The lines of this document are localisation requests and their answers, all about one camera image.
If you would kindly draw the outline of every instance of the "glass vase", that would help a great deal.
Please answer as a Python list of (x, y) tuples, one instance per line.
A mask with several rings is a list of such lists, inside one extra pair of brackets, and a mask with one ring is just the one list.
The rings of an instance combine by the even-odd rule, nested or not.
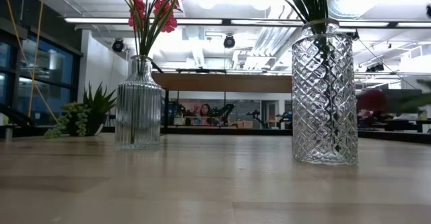
[(352, 39), (336, 29), (332, 19), (309, 22), (292, 47), (292, 151), (298, 161), (358, 162)]
[(132, 74), (117, 89), (117, 149), (154, 149), (160, 144), (164, 90), (151, 76), (151, 59), (131, 57)]

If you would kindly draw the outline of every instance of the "wooden table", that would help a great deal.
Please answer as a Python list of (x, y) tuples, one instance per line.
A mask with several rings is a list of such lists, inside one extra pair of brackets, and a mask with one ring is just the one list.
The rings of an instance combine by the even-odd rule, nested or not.
[(431, 222), (431, 148), (360, 139), (358, 166), (292, 159), (291, 137), (113, 134), (0, 143), (0, 223)]

